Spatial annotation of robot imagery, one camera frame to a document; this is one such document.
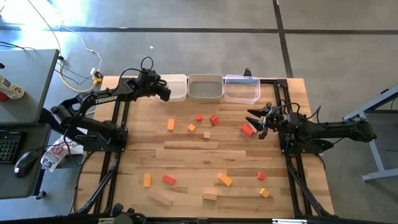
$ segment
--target small block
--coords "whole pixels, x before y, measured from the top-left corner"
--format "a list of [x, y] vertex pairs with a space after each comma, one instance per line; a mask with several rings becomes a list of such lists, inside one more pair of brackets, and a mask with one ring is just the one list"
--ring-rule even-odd
[[220, 174], [218, 176], [218, 178], [220, 179], [220, 181], [222, 181], [228, 187], [232, 184], [231, 178], [227, 177], [227, 175], [225, 175], [225, 174]]
[[149, 192], [148, 196], [150, 196], [151, 198], [155, 199], [156, 201], [158, 201], [164, 205], [167, 205], [169, 207], [172, 206], [172, 204], [173, 204], [173, 200], [171, 200], [157, 192]]
[[169, 175], [164, 175], [162, 180], [170, 185], [174, 185], [175, 184], [175, 179]]
[[211, 120], [211, 123], [213, 124], [213, 126], [218, 126], [218, 125], [220, 125], [220, 122], [218, 121], [218, 118], [217, 118], [216, 116], [212, 116], [212, 117], [210, 118], [210, 120]]
[[188, 129], [189, 129], [190, 131], [194, 131], [195, 128], [196, 128], [196, 127], [195, 127], [193, 124], [190, 124], [190, 125], [188, 126]]
[[174, 130], [174, 122], [175, 122], [174, 119], [169, 119], [169, 123], [167, 125], [168, 130]]
[[241, 131], [245, 134], [247, 134], [248, 136], [251, 136], [253, 134], [253, 130], [247, 125], [243, 125], [243, 127], [241, 128]]
[[207, 139], [210, 139], [210, 133], [205, 133], [205, 134], [203, 135], [203, 137], [205, 137], [205, 138], [207, 138]]
[[203, 121], [203, 115], [197, 114], [197, 121]]
[[144, 174], [144, 187], [150, 187], [151, 174]]
[[212, 192], [205, 192], [203, 194], [203, 199], [207, 200], [217, 200], [217, 194], [212, 193]]
[[257, 179], [259, 180], [265, 180], [266, 179], [266, 173], [265, 172], [259, 172], [257, 175]]
[[264, 197], [267, 198], [269, 196], [269, 191], [267, 189], [261, 189], [260, 194]]

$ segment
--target gray metal stand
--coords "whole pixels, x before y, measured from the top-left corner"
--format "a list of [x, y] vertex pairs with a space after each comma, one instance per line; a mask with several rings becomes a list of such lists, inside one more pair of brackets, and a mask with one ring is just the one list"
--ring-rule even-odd
[[[372, 113], [396, 113], [398, 111], [386, 111], [386, 110], [376, 110], [378, 107], [386, 104], [387, 102], [390, 102], [394, 98], [398, 97], [398, 85], [395, 86], [394, 88], [391, 88], [390, 90], [385, 91], [382, 93], [380, 96], [377, 98], [373, 99], [369, 103], [365, 104], [364, 106], [360, 107], [359, 109], [355, 110], [354, 112], [344, 116], [344, 120], [349, 120], [354, 117], [361, 117], [366, 119], [366, 113], [372, 112]], [[369, 145], [372, 149], [372, 154], [374, 157], [374, 160], [376, 161], [377, 168], [379, 169], [378, 172], [373, 172], [368, 175], [362, 175], [362, 178], [364, 181], [368, 180], [375, 180], [375, 179], [381, 179], [381, 178], [386, 178], [386, 177], [393, 177], [398, 175], [398, 169], [388, 169], [386, 170], [383, 166], [383, 163], [381, 161], [379, 152], [377, 150], [377, 146], [375, 141], [369, 142]]]

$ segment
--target yellow cable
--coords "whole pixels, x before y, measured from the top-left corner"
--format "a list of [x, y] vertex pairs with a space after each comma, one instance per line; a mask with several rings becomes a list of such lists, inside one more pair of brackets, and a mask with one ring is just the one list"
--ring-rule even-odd
[[[54, 35], [54, 37], [55, 37], [55, 40], [57, 41], [57, 44], [58, 44], [58, 48], [59, 48], [59, 50], [60, 50], [60, 56], [62, 56], [62, 52], [61, 52], [61, 45], [60, 45], [60, 42], [58, 41], [58, 38], [57, 38], [57, 36], [55, 35], [55, 33], [54, 33], [54, 31], [52, 30], [52, 28], [50, 27], [50, 25], [47, 23], [47, 21], [44, 19], [44, 17], [41, 15], [41, 13], [36, 9], [36, 7], [31, 3], [31, 1], [30, 0], [27, 0], [29, 3], [30, 3], [30, 5], [36, 10], [36, 12], [38, 13], [38, 15], [43, 19], [43, 21], [47, 24], [47, 26], [49, 27], [49, 29], [51, 30], [51, 32], [52, 32], [52, 34]], [[76, 92], [78, 92], [78, 93], [84, 93], [84, 92], [86, 92], [86, 91], [90, 91], [90, 90], [92, 90], [93, 88], [94, 88], [94, 86], [96, 86], [95, 85], [95, 79], [93, 80], [93, 85], [91, 86], [91, 88], [89, 88], [89, 89], [87, 89], [87, 90], [77, 90], [77, 89], [75, 89], [74, 87], [72, 87], [72, 86], [70, 86], [68, 83], [67, 83], [67, 81], [65, 81], [65, 79], [63, 78], [63, 76], [62, 76], [62, 66], [61, 66], [61, 63], [60, 63], [60, 77], [61, 77], [61, 80], [63, 81], [63, 83], [67, 86], [67, 87], [69, 87], [71, 90], [74, 90], [74, 91], [76, 91]]]

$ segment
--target computer mouse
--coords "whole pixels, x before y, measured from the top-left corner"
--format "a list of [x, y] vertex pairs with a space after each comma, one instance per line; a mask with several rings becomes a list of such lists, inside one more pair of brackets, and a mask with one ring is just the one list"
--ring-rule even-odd
[[37, 151], [25, 152], [15, 164], [14, 175], [18, 178], [25, 177], [30, 172], [39, 157], [40, 154]]

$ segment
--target gray desk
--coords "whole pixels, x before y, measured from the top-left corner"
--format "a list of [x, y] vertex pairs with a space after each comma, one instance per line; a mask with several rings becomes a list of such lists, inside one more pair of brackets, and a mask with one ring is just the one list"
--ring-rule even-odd
[[[46, 146], [50, 134], [50, 126], [48, 124], [3, 127], [0, 129], [26, 132], [21, 151], [18, 153], [18, 158], [26, 151]], [[44, 149], [39, 149], [39, 152], [43, 154]], [[23, 198], [39, 193], [44, 170], [41, 169], [40, 159], [38, 159], [26, 177], [15, 177], [14, 165], [9, 164], [0, 164], [0, 174], [0, 199]]]
[[23, 98], [0, 103], [0, 125], [38, 122], [58, 55], [57, 49], [0, 51], [6, 66], [0, 74], [25, 90]]

